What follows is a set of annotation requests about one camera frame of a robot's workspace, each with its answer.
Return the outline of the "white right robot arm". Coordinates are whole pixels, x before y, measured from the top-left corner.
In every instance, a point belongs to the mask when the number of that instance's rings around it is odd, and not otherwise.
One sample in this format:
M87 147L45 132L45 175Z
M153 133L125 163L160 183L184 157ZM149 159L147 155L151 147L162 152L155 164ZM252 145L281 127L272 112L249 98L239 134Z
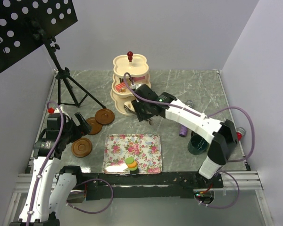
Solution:
M208 187L213 182L213 176L227 163L238 144L234 123L231 120L220 121L199 113L169 93L157 95L146 84L134 90L133 95L136 100L132 105L139 121L161 116L184 125L209 144L207 157L196 176L200 187Z

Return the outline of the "pink cake slice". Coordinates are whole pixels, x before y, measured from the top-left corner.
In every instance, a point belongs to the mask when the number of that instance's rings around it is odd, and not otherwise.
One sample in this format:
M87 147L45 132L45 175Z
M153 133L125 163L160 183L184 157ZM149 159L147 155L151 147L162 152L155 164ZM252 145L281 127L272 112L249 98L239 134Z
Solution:
M134 82L137 82L137 81L140 81L140 80L144 80L145 79L145 76L143 77L133 77L133 81Z

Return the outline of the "red striped cake slice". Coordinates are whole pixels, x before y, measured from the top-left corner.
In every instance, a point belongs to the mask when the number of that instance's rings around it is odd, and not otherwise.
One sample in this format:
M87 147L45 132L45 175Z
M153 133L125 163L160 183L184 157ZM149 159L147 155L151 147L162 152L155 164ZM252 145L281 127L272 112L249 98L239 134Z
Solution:
M126 84L125 84L124 82L119 83L119 84L117 84L117 85L115 86L115 90L116 90L117 92L119 92L119 93L120 93L120 89L121 89L121 88L127 88L127 86L126 86Z

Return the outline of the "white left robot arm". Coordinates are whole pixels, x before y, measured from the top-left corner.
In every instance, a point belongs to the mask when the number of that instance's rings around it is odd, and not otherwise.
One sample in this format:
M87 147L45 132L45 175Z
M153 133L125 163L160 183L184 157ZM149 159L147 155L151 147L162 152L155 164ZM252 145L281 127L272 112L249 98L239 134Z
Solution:
M53 179L66 146L89 134L91 126L77 112L74 120L66 113L55 112L47 118L37 142L34 144L33 176L23 210L11 226L58 226L58 218L71 189L83 185L83 174L79 166L64 166L55 188Z

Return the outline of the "colourful macarons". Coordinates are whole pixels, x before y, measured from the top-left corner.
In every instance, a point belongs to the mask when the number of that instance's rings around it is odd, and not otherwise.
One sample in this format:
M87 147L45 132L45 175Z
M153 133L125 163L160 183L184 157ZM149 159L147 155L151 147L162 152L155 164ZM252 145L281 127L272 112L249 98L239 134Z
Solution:
M138 164L133 157L126 158L125 163L127 165L127 168L129 169L129 173L131 175L139 174Z

